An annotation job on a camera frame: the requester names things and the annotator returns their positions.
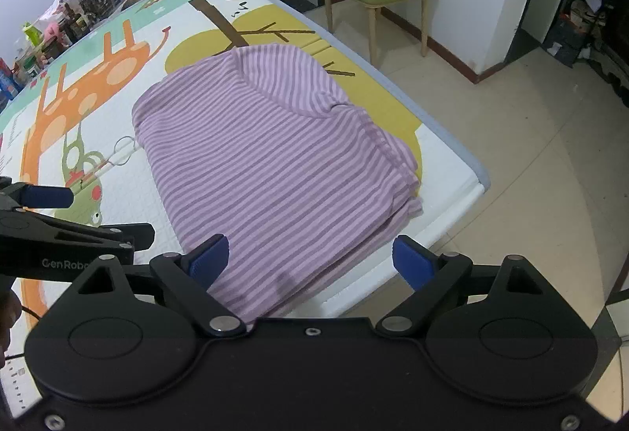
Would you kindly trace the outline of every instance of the purple striped garment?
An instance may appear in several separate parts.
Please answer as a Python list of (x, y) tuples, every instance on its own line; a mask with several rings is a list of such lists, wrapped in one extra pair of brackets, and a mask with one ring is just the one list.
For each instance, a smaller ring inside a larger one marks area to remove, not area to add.
[(330, 283), (421, 207), (410, 149), (294, 46), (179, 69), (132, 113), (184, 251), (229, 239), (210, 293), (246, 321)]

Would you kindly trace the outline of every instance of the human hand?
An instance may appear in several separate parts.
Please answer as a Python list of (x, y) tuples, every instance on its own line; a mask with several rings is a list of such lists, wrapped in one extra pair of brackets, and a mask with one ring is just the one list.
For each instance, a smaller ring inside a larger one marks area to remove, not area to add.
[(20, 318), (21, 314), (22, 304), (20, 298), (13, 291), (0, 295), (0, 344), (2, 345), (0, 368), (4, 367), (4, 353), (11, 342), (10, 329), (15, 324), (15, 321)]

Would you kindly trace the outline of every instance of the wooden chair leg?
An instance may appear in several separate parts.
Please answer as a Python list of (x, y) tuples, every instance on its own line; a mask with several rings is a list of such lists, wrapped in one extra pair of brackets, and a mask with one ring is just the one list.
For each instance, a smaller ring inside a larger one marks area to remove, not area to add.
[(328, 18), (328, 31), (332, 33), (332, 0), (325, 0), (325, 15)]
[(368, 7), (369, 12), (369, 60), (372, 66), (375, 66), (375, 59), (378, 53), (378, 44), (375, 37), (376, 9)]
[(421, 56), (429, 54), (429, 0), (421, 0)]

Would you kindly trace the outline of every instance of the striped shirt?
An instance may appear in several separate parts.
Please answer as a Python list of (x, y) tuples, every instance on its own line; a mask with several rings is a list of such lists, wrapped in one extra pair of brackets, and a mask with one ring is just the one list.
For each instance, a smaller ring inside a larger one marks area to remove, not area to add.
[(410, 149), (294, 46), (179, 69), (132, 115), (184, 252), (227, 236), (210, 294), (245, 321), (330, 283), (421, 207)]

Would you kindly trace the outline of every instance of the orange giraffe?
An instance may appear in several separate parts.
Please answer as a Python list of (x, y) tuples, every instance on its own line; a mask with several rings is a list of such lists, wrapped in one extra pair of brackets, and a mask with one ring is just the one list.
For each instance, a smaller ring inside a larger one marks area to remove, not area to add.
[[(171, 30), (171, 27), (163, 30), (164, 39), (155, 52), (151, 53), (149, 43), (135, 42), (129, 20), (125, 20), (122, 27), (125, 34), (125, 47), (112, 53), (111, 32), (106, 32), (103, 38), (103, 61), (65, 91), (64, 78), (67, 64), (61, 67), (57, 95), (46, 107), (44, 107), (44, 102), (50, 77), (44, 80), (35, 123), (26, 132), (22, 152), (21, 181), (37, 184), (42, 153), (127, 85), (164, 47)], [(22, 280), (21, 287), (23, 304), (38, 315), (43, 315), (47, 307), (44, 303), (42, 285), (38, 281)], [(29, 324), (31, 327), (34, 326), (35, 322), (32, 318), (29, 319)]]

